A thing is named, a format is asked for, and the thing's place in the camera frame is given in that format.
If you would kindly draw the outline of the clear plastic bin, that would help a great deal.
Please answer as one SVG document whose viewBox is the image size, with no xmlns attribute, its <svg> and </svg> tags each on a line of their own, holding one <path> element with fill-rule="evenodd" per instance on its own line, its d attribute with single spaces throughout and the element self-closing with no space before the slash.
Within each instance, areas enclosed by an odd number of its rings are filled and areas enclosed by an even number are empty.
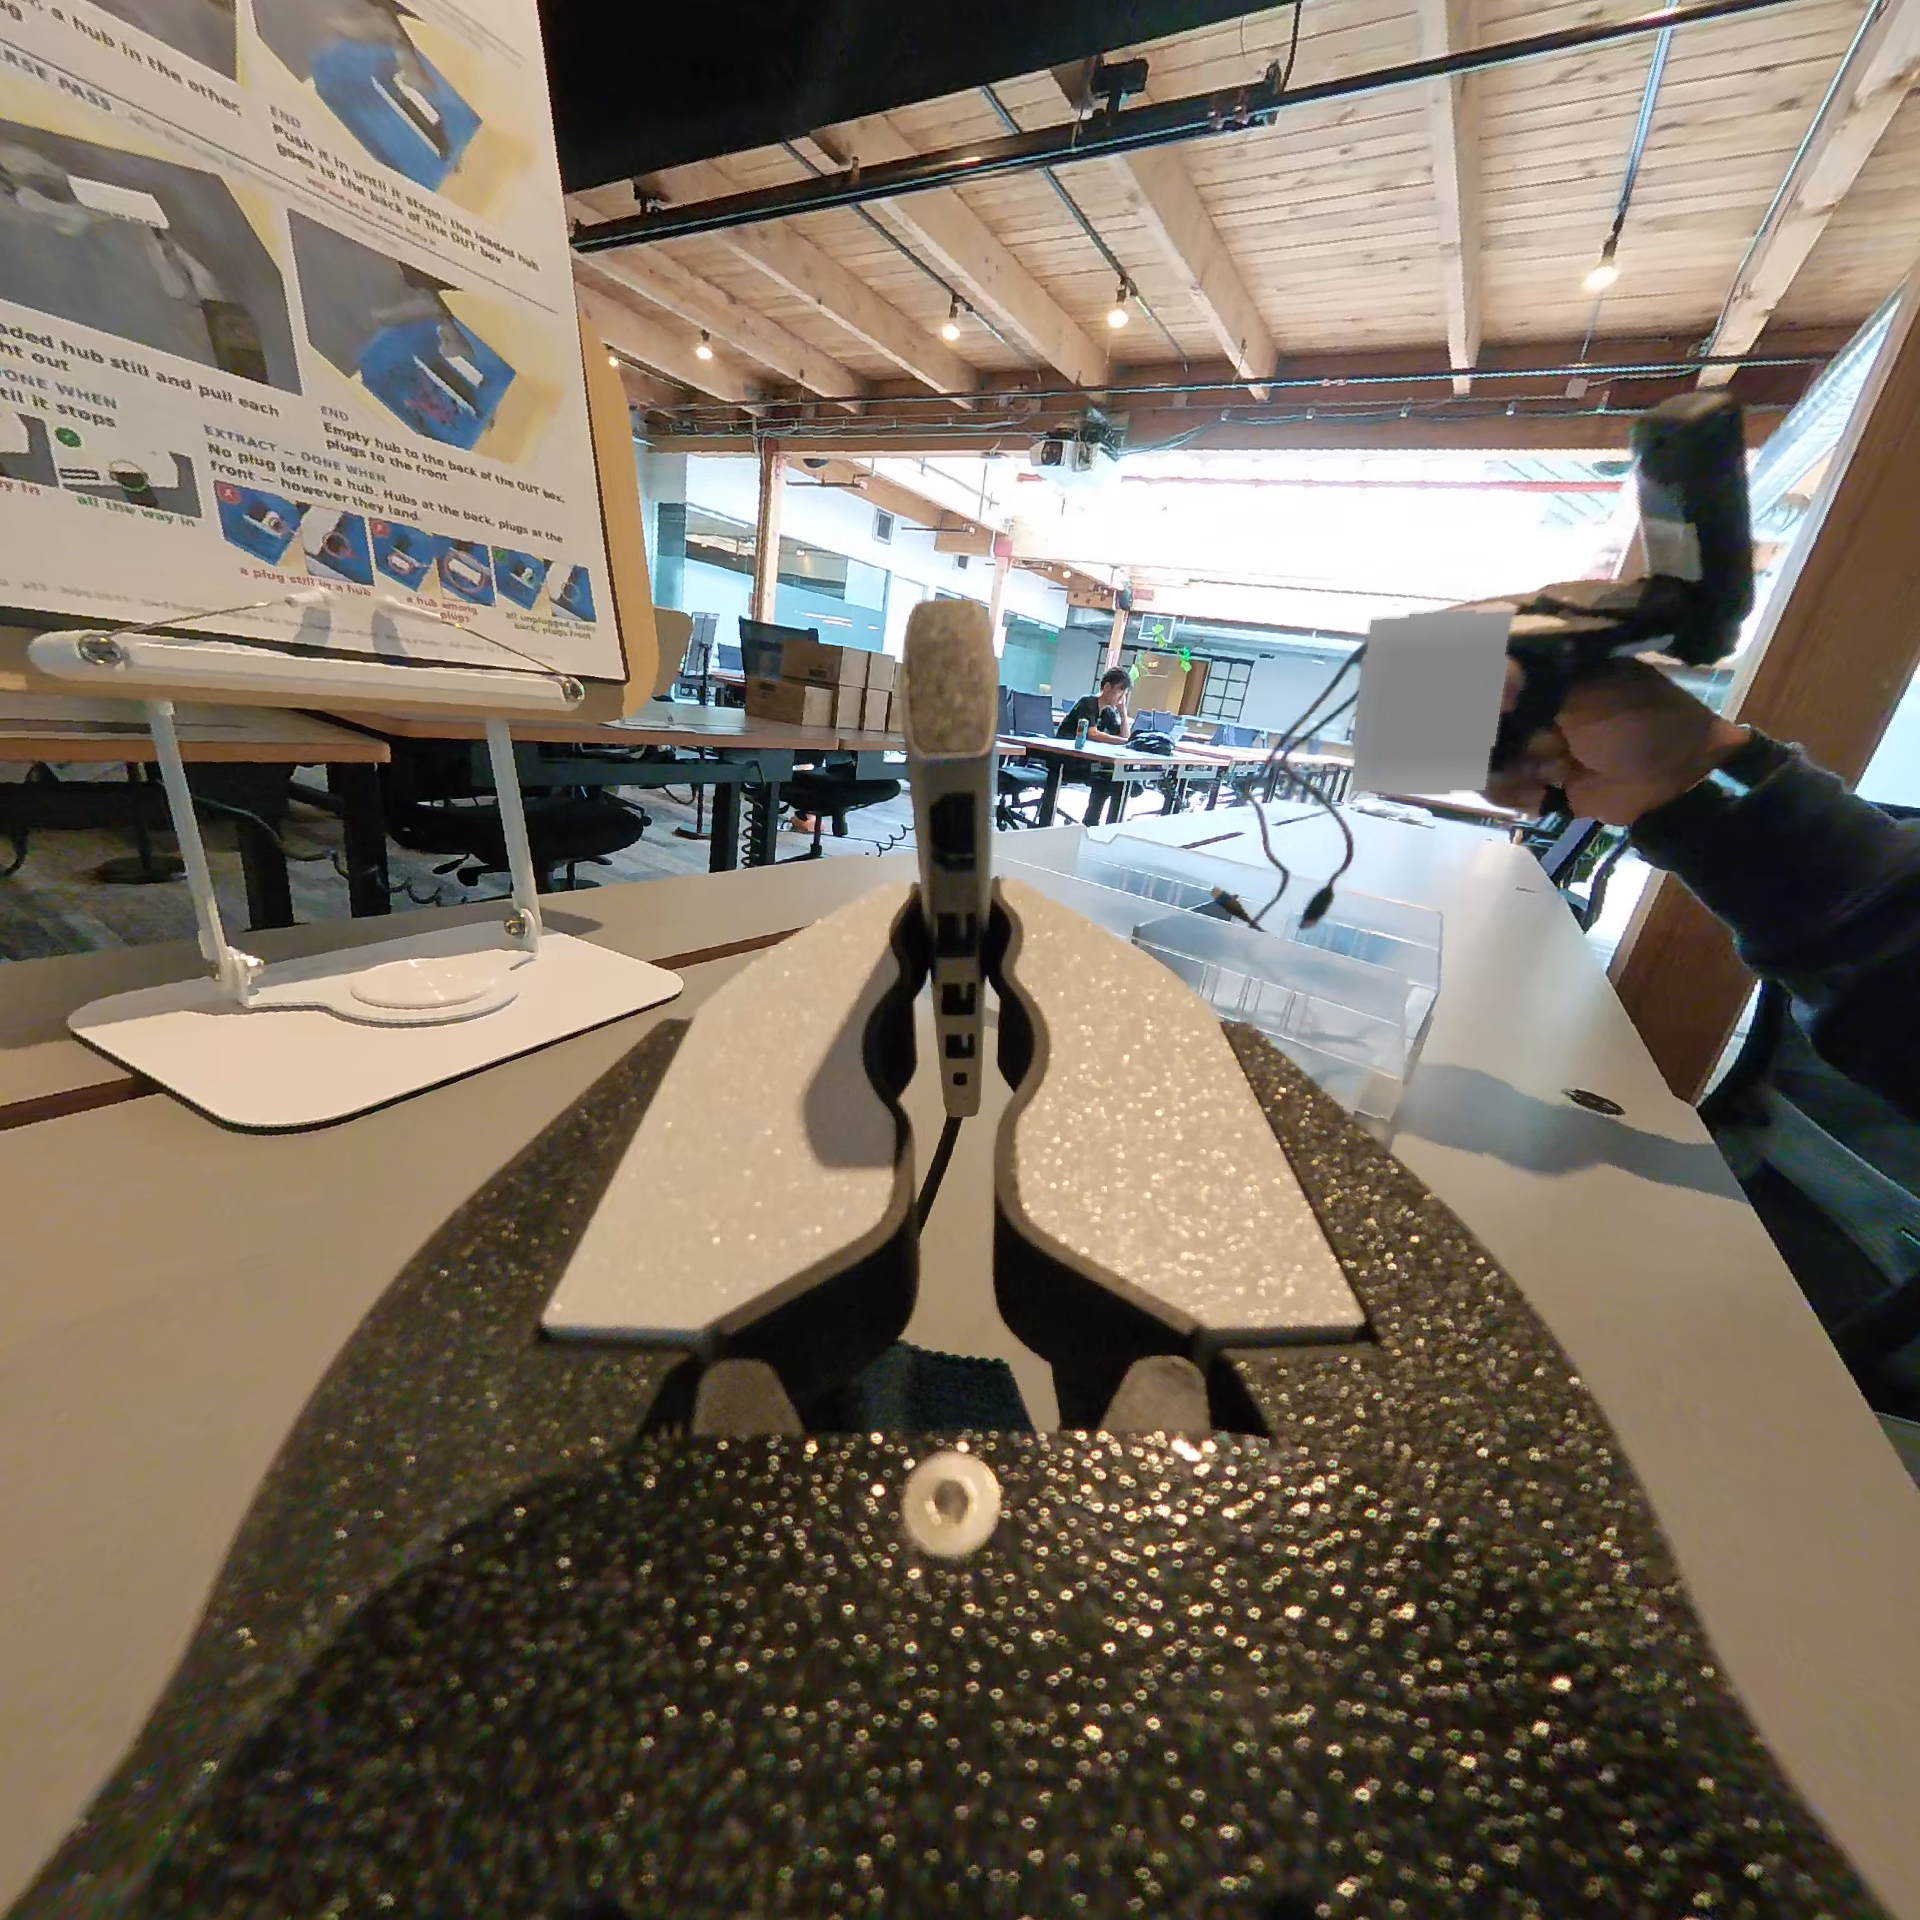
<svg viewBox="0 0 1920 1920">
<path fill-rule="evenodd" d="M 1138 836 L 1080 842 L 1054 866 L 1011 859 L 1001 877 L 1133 940 L 1212 1007 L 1253 1027 L 1361 1120 L 1392 1129 L 1442 988 L 1438 910 L 1338 893 L 1325 914 L 1274 894 L 1274 877 L 1219 854 L 1182 854 Z"/>
</svg>

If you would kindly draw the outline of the black office chair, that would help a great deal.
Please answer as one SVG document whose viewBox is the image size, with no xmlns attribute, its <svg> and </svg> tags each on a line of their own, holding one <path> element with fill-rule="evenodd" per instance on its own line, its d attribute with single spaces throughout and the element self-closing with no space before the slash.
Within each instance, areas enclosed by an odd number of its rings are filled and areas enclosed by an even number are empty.
<svg viewBox="0 0 1920 1920">
<path fill-rule="evenodd" d="M 1914 1439 L 1916 1125 L 1828 1067 L 1794 1013 L 1763 986 L 1699 1117 L 1868 1406 Z"/>
<path fill-rule="evenodd" d="M 396 739 L 375 775 L 384 827 L 403 850 L 444 854 L 437 873 L 465 886 L 509 871 L 500 808 L 472 771 L 472 746 Z M 539 893 L 583 887 L 579 866 L 629 850 L 648 824 L 606 787 L 523 787 L 521 815 Z"/>
</svg>

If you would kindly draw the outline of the person's right hand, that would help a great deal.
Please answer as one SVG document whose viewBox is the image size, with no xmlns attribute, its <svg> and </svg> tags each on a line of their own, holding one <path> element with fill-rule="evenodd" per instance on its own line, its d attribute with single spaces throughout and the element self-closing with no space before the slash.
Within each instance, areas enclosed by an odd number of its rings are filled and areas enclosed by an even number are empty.
<svg viewBox="0 0 1920 1920">
<path fill-rule="evenodd" d="M 1667 806 L 1745 748 L 1750 730 L 1637 660 L 1613 660 L 1570 685 L 1551 729 L 1532 743 L 1537 785 L 1572 815 L 1614 829 Z"/>
</svg>

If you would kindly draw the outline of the person's right forearm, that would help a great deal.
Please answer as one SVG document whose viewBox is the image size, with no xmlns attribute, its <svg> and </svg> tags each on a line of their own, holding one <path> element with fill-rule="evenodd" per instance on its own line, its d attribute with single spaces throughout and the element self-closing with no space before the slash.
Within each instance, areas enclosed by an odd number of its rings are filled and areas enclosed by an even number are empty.
<svg viewBox="0 0 1920 1920">
<path fill-rule="evenodd" d="M 1918 1106 L 1918 827 L 1752 732 L 1630 840 L 1810 1014 L 1830 1067 Z"/>
</svg>

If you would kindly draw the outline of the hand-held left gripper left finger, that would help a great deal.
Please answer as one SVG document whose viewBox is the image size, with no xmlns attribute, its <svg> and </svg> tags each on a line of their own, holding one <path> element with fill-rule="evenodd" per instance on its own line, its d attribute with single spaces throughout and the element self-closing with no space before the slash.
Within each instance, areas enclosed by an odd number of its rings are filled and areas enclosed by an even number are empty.
<svg viewBox="0 0 1920 1920">
<path fill-rule="evenodd" d="M 918 886 L 853 900 L 696 1013 L 542 1314 L 560 1340 L 738 1335 L 902 1229 Z"/>
</svg>

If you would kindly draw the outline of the printed instruction board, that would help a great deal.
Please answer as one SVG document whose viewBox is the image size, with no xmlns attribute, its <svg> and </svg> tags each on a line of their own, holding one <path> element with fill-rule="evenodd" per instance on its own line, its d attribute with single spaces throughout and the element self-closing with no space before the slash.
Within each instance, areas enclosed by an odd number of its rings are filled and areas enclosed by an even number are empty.
<svg viewBox="0 0 1920 1920">
<path fill-rule="evenodd" d="M 645 700 L 535 4 L 5 2 L 1 122 L 6 688 Z"/>
</svg>

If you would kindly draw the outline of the stack of cardboard boxes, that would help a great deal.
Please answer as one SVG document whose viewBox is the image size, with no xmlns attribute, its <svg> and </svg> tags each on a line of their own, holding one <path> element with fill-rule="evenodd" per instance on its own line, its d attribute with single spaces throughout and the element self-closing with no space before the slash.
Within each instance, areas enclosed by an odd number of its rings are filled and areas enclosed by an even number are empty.
<svg viewBox="0 0 1920 1920">
<path fill-rule="evenodd" d="M 740 619 L 742 708 L 800 729 L 886 732 L 904 665 L 886 653 L 819 642 L 812 630 Z"/>
</svg>

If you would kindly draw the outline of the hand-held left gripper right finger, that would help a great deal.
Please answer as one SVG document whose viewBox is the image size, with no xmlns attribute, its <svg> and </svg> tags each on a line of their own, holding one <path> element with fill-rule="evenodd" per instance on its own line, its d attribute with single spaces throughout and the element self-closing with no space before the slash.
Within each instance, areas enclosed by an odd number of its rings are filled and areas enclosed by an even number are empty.
<svg viewBox="0 0 1920 1920">
<path fill-rule="evenodd" d="M 994 1191 L 1015 1249 L 1172 1339 L 1359 1337 L 1362 1309 L 1209 1005 L 1020 880 L 994 903 Z"/>
</svg>

